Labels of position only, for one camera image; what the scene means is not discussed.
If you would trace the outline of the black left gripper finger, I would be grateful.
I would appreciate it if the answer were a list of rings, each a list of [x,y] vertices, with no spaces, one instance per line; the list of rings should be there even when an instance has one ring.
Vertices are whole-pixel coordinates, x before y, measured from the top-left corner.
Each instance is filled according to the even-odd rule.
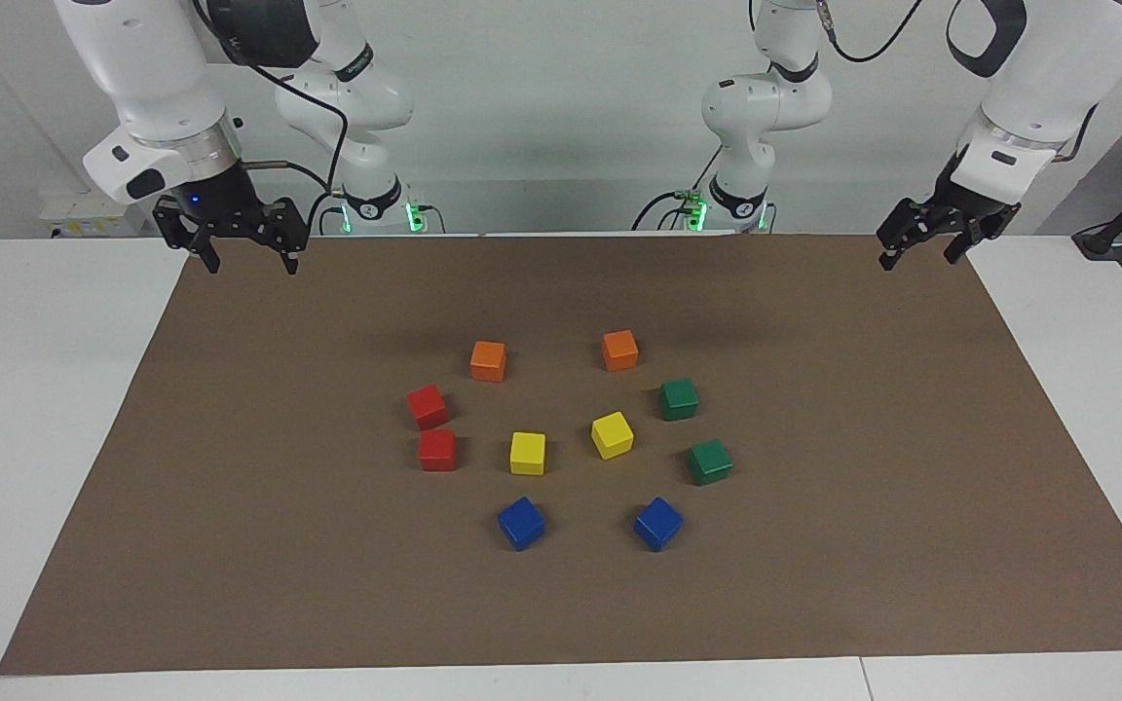
[[[945,248],[944,257],[949,265],[957,265],[965,257],[972,247],[978,245],[984,238],[983,227],[980,222],[960,222],[954,225],[954,236],[950,243]]]
[[[914,245],[921,245],[938,236],[935,231],[939,209],[932,201],[917,203],[913,200],[901,200],[892,207],[884,222],[879,225],[879,242],[882,253],[879,265],[883,271],[890,273],[896,267],[899,259]]]

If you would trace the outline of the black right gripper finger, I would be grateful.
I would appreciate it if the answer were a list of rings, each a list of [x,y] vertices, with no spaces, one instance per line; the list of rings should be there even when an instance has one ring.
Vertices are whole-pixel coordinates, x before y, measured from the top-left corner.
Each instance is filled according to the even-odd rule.
[[[196,256],[210,274],[221,267],[212,245],[215,225],[205,219],[192,219],[181,209],[178,200],[160,197],[153,205],[153,221],[159,227],[162,239],[172,249]]]
[[[300,253],[309,245],[309,225],[289,197],[275,201],[275,250],[289,276],[298,275]]]

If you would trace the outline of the red wooden cube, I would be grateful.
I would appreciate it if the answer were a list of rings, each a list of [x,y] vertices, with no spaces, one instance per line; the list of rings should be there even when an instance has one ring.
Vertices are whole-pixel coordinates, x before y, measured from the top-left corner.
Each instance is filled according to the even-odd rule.
[[[456,433],[451,428],[427,428],[420,433],[419,463],[427,473],[456,470]]]
[[[436,385],[419,387],[406,394],[405,399],[420,431],[436,428],[451,418],[444,394]]]

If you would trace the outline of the green wooden cube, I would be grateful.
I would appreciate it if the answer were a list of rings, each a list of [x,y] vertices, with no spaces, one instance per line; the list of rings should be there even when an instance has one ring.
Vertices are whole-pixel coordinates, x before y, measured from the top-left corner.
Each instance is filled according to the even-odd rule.
[[[666,422],[695,418],[700,405],[697,387],[690,378],[672,379],[659,387],[660,416]]]
[[[687,461],[695,485],[721,482],[733,470],[729,448],[726,448],[721,439],[711,439],[692,445],[689,448]]]

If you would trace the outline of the white power strip box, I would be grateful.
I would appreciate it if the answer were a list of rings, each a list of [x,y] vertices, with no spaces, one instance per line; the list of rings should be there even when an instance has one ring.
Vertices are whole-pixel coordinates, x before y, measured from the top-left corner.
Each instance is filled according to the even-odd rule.
[[[50,239],[138,239],[153,228],[139,204],[120,204],[102,194],[50,195],[39,213]]]

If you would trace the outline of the orange wooden cube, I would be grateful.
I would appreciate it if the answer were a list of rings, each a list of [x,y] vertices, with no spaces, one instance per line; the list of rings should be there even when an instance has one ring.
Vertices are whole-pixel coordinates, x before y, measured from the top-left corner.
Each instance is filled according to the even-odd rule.
[[[605,333],[601,354],[607,372],[632,371],[640,360],[640,347],[635,334],[629,329]]]
[[[507,365],[507,349],[502,342],[476,341],[470,356],[470,375],[479,382],[502,382]]]

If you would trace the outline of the yellow wooden cube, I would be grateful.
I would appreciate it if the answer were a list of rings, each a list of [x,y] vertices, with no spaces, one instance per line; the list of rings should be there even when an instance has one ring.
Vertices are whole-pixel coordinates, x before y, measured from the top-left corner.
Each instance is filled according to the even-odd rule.
[[[546,435],[515,431],[511,436],[511,474],[546,474]]]
[[[620,411],[595,419],[589,428],[589,436],[598,456],[604,461],[623,456],[635,445],[635,433]]]

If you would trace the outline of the brown table mat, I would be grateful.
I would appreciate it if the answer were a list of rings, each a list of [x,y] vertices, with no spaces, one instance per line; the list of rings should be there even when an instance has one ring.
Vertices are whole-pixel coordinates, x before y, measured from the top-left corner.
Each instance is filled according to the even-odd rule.
[[[1,675],[1122,649],[1122,525],[969,265],[867,237],[188,261]],[[605,333],[629,329],[632,371]],[[470,375],[502,342],[502,382]],[[660,416],[690,378],[695,418]],[[456,470],[405,396],[440,387]],[[604,461],[589,436],[635,433]],[[515,431],[544,476],[511,474]],[[733,470],[695,485],[689,448]],[[632,524],[666,498],[660,553]],[[527,497],[546,533],[513,550]]]

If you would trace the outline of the blue wooden cube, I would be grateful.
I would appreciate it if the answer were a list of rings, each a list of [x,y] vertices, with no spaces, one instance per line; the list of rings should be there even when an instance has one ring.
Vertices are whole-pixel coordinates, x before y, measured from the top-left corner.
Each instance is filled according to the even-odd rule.
[[[632,524],[632,532],[640,538],[643,546],[652,553],[660,553],[686,525],[686,516],[666,501],[666,498],[655,497],[643,505]]]
[[[496,524],[507,544],[517,553],[533,546],[546,533],[546,518],[527,497],[517,498],[505,506],[496,515]]]

